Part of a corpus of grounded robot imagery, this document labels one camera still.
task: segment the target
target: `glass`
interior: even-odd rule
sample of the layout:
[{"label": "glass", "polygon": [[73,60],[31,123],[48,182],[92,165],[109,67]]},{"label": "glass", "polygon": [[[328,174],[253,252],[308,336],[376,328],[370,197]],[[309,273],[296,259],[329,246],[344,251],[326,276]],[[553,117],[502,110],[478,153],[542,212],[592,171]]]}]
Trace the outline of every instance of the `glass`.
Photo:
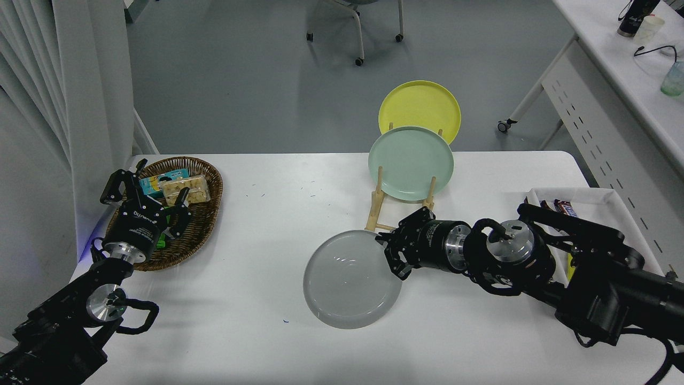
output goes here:
[{"label": "glass", "polygon": [[637,45],[645,45],[650,42],[664,24],[665,21],[658,16],[644,17],[644,22],[639,27],[637,34],[634,35],[634,43]]},{"label": "glass", "polygon": [[684,62],[675,62],[665,76],[660,91],[671,97],[678,97],[684,92]]}]

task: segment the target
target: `white curtain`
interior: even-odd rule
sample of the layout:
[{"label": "white curtain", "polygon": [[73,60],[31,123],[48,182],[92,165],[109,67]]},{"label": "white curtain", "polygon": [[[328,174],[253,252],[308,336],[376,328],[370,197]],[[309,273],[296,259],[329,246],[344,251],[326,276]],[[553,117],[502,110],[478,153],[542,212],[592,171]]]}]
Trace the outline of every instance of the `white curtain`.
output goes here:
[{"label": "white curtain", "polygon": [[0,0],[0,336],[68,281],[50,283],[73,271],[107,178],[131,157],[123,7]]}]

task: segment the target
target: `light green plate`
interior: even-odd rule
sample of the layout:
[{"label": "light green plate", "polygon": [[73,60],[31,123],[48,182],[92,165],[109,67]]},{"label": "light green plate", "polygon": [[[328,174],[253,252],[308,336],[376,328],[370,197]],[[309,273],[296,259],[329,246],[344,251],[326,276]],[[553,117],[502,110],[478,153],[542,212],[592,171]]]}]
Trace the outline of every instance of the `light green plate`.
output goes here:
[{"label": "light green plate", "polygon": [[397,199],[419,201],[428,197],[432,177],[434,193],[453,174],[453,154],[439,135],[422,127],[399,127],[381,135],[368,155],[368,169],[378,182],[382,166],[382,190]]}]

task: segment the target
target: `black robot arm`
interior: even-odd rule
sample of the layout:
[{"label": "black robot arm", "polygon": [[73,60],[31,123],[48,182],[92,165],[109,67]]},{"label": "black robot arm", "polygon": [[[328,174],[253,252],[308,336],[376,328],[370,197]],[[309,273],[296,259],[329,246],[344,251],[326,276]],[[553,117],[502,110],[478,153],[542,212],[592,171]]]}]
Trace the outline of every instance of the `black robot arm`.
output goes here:
[{"label": "black robot arm", "polygon": [[[684,284],[674,271],[665,277],[644,271],[644,258],[616,229],[529,204],[520,205],[518,213],[517,220],[481,219],[471,228],[438,221],[423,207],[376,240],[401,280],[412,269],[432,267],[463,274],[490,294],[525,293],[553,306],[555,317],[585,347],[614,346],[621,334],[664,341],[668,358],[649,384],[672,365],[684,371],[684,353],[675,355],[669,342],[684,344]],[[540,225],[563,235],[552,236]],[[492,230],[485,234],[485,228]],[[549,247],[572,256],[575,272],[567,287],[553,280],[556,263]]]},{"label": "black robot arm", "polygon": [[[146,162],[140,161],[134,172],[111,174],[100,201],[120,209],[108,235],[100,238],[103,248],[93,242],[90,269],[14,330],[18,345],[0,357],[0,385],[82,384],[107,362],[103,347],[114,333],[140,334],[154,323],[159,306],[127,298],[120,285],[133,273],[134,263],[150,258],[162,232],[171,238],[183,233],[190,212],[185,205],[188,188],[170,208],[142,193],[139,177]],[[148,311],[144,324],[121,326],[127,308]],[[87,327],[100,329],[91,336]]]}]

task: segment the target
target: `wicker basket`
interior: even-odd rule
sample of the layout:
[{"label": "wicker basket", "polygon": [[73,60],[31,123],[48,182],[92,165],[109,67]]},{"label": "wicker basket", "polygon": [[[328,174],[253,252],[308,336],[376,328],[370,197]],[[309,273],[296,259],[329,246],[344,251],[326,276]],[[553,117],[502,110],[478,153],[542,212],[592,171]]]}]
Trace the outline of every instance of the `wicker basket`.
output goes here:
[{"label": "wicker basket", "polygon": [[[214,228],[218,209],[221,206],[221,196],[223,195],[223,179],[221,179],[221,174],[214,166],[198,158],[179,156],[150,164],[145,167],[140,177],[151,177],[177,169],[187,169],[191,176],[204,175],[207,179],[211,199],[208,202],[190,205],[189,209],[193,219],[188,224],[183,235],[174,240],[167,240],[165,248],[156,249],[149,260],[135,264],[135,270],[161,270],[181,263],[195,254],[204,245]],[[163,199],[160,199],[159,202],[165,204]],[[118,213],[119,210],[116,210],[107,226],[107,233],[109,233],[114,223],[114,218],[118,216]]]}]

